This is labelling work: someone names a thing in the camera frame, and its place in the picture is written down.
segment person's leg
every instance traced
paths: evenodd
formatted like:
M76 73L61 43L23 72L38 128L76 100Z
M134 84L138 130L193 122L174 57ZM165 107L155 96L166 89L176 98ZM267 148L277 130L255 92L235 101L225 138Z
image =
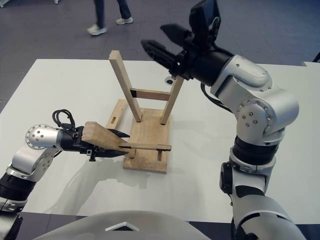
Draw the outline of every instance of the person's leg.
M131 18L131 12L126 0L117 0L120 8L120 14L123 19Z
M96 25L103 29L105 27L105 0L94 0Z

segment wooden block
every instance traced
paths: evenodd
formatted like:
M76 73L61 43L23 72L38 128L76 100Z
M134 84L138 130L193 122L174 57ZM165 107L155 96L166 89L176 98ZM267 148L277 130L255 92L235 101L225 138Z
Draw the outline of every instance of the wooden block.
M166 91L153 91L145 89L130 88L131 95L134 98L139 99L152 99L160 101L168 101L170 97L170 92Z
M141 122L133 121L129 143L150 145L169 145L170 120L161 125L163 110L141 108ZM168 153L137 149L134 158L125 157L124 169L167 173Z
M132 85L130 83L127 70L125 68L124 62L122 61L119 51L111 51L109 56L109 61L114 70L116 78L122 88L124 96L129 104L129 107L133 113L134 119L137 122L141 122L141 110L136 98L133 98L130 92Z
M129 158L133 158L136 154L135 149L124 149L119 147L120 143L126 143L126 141L95 121L87 121L85 123L81 140L107 150L128 152L126 156Z
M176 99L178 97L179 91L181 89L182 84L184 83L184 79L181 76L178 76L176 78L176 80L174 81L174 84L171 88L171 92L170 92L170 98L167 101L164 111L163 111L163 115L161 118L161 124L166 124L168 121L168 118L170 116L171 110L174 107L174 104L176 102Z
M119 99L116 103L109 122L105 126L106 129L118 129L121 119L124 115L124 112L128 106L128 102L125 99Z
M119 147L124 149L143 149L143 150L154 150L154 151L171 151L170 145L162 144L142 144L142 143L132 143L132 142L121 142Z

